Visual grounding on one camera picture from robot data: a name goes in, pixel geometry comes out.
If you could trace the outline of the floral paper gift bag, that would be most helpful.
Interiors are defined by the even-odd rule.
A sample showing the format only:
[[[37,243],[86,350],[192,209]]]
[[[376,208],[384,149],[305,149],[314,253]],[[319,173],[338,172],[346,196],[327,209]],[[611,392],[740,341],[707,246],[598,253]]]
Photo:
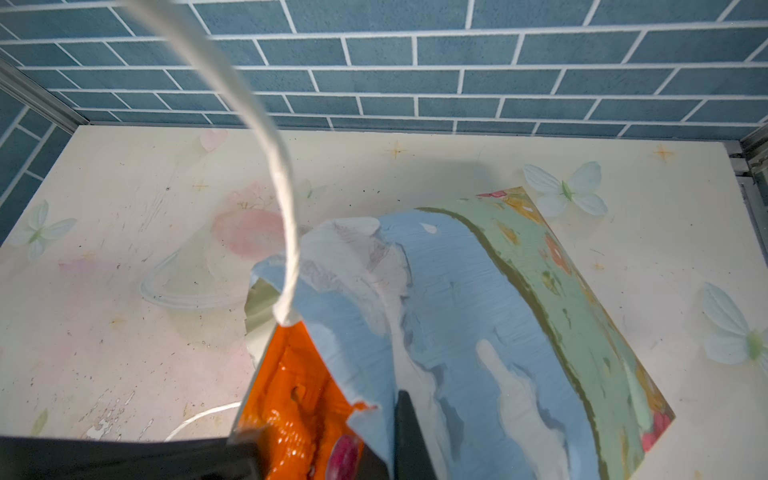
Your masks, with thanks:
[[[627,479],[674,421],[522,188],[330,220],[301,250],[294,325],[372,408],[348,425],[387,477],[399,390],[441,479]]]

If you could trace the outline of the orange Fox's fruits candy bag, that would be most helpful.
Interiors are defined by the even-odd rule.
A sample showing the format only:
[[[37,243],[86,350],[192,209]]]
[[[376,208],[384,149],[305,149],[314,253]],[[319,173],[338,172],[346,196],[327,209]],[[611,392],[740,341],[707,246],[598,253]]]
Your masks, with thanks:
[[[365,443],[348,420],[371,409],[347,401],[304,324],[279,326],[235,431],[257,435],[265,479],[353,479]]]

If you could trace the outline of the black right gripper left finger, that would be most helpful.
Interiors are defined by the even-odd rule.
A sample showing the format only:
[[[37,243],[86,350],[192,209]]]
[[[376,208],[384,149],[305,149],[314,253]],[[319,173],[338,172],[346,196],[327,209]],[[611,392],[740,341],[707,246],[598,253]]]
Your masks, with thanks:
[[[3,479],[262,479],[253,443],[1,438]]]

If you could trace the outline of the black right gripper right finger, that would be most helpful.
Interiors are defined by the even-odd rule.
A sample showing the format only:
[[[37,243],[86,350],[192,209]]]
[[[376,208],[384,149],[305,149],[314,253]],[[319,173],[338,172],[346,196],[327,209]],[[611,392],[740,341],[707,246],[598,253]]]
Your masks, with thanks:
[[[394,478],[436,480],[409,393],[399,390],[395,406]]]

